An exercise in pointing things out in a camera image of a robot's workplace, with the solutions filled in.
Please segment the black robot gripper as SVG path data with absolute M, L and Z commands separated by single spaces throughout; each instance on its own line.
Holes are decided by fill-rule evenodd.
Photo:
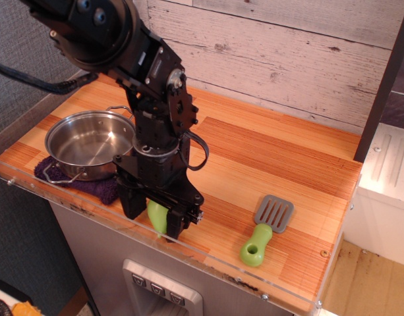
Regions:
M 137 218 L 147 208 L 146 199 L 168 208 L 167 235 L 178 239 L 180 233 L 201 221 L 202 194 L 190 183 L 187 171 L 198 171 L 189 163 L 190 143 L 204 147 L 198 136 L 183 136 L 168 149 L 134 143 L 130 155 L 116 155 L 117 190 L 123 212 Z

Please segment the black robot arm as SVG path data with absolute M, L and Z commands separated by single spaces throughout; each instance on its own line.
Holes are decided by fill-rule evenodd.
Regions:
M 117 187 L 125 215 L 135 219 L 152 200 L 167 209 L 166 233 L 178 238 L 202 218 L 202 194 L 187 172 L 198 109 L 187 92 L 179 56 L 140 19 L 132 1 L 27 1 L 75 66 L 114 79 L 134 115 L 133 149 L 117 155 Z

